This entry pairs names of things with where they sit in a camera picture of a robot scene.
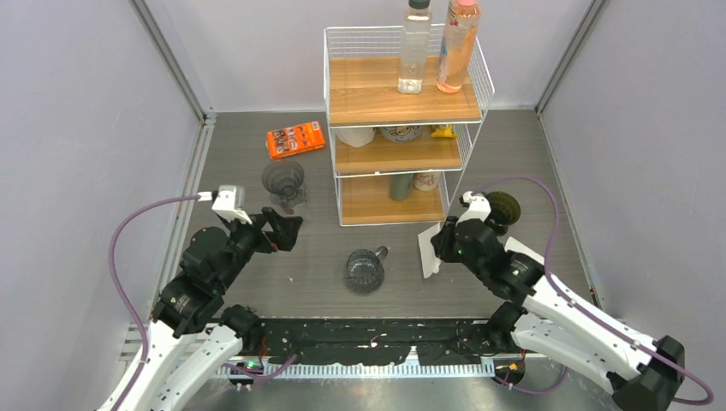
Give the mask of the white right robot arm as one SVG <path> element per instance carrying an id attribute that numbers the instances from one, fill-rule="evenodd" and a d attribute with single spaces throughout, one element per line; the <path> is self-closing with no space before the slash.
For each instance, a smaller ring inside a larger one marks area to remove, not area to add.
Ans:
<path id="1" fill-rule="evenodd" d="M 590 379 L 621 410 L 666 410 L 685 378 L 685 349 L 612 318 L 545 269 L 515 238 L 500 241 L 480 218 L 452 217 L 418 235 L 425 277 L 442 263 L 470 270 L 503 304 L 490 319 L 500 351 L 535 351 Z"/>

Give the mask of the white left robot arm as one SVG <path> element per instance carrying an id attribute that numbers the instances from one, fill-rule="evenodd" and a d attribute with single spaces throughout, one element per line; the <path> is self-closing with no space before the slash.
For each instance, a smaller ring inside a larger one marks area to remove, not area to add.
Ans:
<path id="1" fill-rule="evenodd" d="M 103 410 L 181 410 L 231 357 L 263 341 L 260 318 L 223 297 L 256 253 L 291 251 L 304 220 L 265 207 L 249 220 L 198 230 L 180 272 L 158 295 L 134 364 Z"/>

